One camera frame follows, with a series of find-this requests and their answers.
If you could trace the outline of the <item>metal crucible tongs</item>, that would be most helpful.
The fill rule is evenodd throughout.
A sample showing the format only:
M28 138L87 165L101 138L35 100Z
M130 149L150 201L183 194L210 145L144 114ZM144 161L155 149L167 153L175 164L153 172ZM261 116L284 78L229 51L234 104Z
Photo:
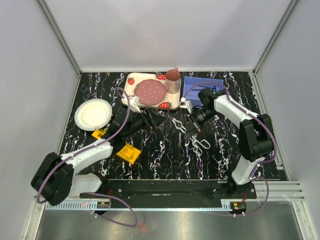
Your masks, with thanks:
M186 137L186 136L187 136L187 130L186 130L186 128L183 126L183 123L182 123L181 121L175 119L174 117L172 117L170 120L173 122L175 128L178 129L179 131L181 131L181 132L184 134L184 136ZM191 142L192 142L197 148L202 148L202 149L205 149L205 150L209 150L210 147L211 147L211 144L210 144L207 140L205 140L205 139L198 140L196 134L188 137L187 139L191 140Z

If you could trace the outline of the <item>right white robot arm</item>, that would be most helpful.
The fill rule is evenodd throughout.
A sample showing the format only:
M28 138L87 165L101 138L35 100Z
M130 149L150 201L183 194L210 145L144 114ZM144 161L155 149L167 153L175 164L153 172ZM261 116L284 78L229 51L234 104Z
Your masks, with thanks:
M249 188L259 165L273 161L270 153L277 153L272 120L267 114L257 114L239 103L225 91L213 92L204 88L198 93L202 107L187 114L185 138L202 130L202 125L217 114L227 117L238 128L240 159L228 177L224 190L232 198L239 198Z

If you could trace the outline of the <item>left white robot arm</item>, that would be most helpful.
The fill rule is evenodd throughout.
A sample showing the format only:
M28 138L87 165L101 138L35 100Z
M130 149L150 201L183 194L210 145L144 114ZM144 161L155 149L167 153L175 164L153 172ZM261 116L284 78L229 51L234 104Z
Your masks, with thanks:
M108 193L107 184L94 173L79 173L102 159L114 156L138 131L156 129L166 120L165 116L149 108L142 112L127 112L113 117L106 133L93 143L61 155L55 152L47 154L30 183L37 191L37 202L56 206L67 198L86 192L103 198Z

